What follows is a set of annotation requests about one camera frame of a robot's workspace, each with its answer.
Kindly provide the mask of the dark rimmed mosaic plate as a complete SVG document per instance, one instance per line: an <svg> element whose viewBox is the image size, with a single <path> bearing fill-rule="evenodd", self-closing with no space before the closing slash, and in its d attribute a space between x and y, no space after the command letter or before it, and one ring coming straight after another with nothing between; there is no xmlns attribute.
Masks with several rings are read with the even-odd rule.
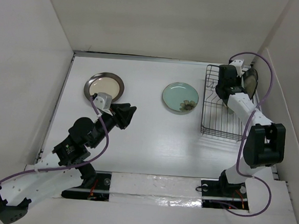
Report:
<svg viewBox="0 0 299 224"><path fill-rule="evenodd" d="M247 92L249 98L252 100L257 90L257 86L259 82L257 70L254 68L248 69L243 74L243 81L244 81L244 89Z"/></svg>

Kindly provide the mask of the brown rimmed cream plate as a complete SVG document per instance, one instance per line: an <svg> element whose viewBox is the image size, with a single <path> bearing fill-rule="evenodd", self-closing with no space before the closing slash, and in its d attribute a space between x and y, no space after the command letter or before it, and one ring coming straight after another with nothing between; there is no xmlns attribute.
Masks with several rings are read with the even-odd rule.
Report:
<svg viewBox="0 0 299 224"><path fill-rule="evenodd" d="M89 99L99 92L109 94L112 102L116 102L124 93L124 82L118 75L111 72L95 74L85 83L83 93Z"/></svg>

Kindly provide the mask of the teal flower plate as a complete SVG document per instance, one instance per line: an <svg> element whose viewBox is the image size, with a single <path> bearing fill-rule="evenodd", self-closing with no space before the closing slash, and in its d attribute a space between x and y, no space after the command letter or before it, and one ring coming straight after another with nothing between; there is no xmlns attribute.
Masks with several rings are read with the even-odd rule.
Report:
<svg viewBox="0 0 299 224"><path fill-rule="evenodd" d="M173 82L163 90L162 100L170 110L187 113L198 105L199 94L190 84Z"/></svg>

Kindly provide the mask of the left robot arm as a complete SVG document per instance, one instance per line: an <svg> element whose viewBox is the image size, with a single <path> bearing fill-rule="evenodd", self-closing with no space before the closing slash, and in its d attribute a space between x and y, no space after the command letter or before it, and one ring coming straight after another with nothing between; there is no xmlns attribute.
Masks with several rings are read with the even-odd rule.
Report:
<svg viewBox="0 0 299 224"><path fill-rule="evenodd" d="M89 148L96 148L114 127L125 129L136 111L129 103L114 103L108 111L94 108L97 119L82 117L69 128L68 136L31 169L0 180L0 221L11 224L20 220L46 198L76 186L91 187L96 171Z"/></svg>

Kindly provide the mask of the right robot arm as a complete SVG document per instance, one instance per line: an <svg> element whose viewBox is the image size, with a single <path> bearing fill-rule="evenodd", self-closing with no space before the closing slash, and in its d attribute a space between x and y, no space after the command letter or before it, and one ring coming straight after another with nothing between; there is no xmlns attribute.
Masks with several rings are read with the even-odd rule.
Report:
<svg viewBox="0 0 299 224"><path fill-rule="evenodd" d="M245 124L238 161L222 171L217 183L218 192L230 197L259 170L283 161L286 128L273 123L254 105L234 65L219 66L215 91Z"/></svg>

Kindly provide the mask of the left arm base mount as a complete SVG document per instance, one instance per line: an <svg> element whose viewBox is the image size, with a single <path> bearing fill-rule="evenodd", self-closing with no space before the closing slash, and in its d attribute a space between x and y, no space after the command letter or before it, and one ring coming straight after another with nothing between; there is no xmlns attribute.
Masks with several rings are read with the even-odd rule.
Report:
<svg viewBox="0 0 299 224"><path fill-rule="evenodd" d="M62 198L91 201L109 201L111 172L99 172L89 187L79 186L61 193Z"/></svg>

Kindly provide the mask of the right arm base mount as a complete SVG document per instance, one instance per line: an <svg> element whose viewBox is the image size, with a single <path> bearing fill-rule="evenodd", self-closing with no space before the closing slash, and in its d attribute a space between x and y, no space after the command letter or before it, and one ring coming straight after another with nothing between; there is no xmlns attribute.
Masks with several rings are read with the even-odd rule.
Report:
<svg viewBox="0 0 299 224"><path fill-rule="evenodd" d="M202 208L231 209L248 211L249 204L245 183L223 192L218 180L201 180L196 191L201 193Z"/></svg>

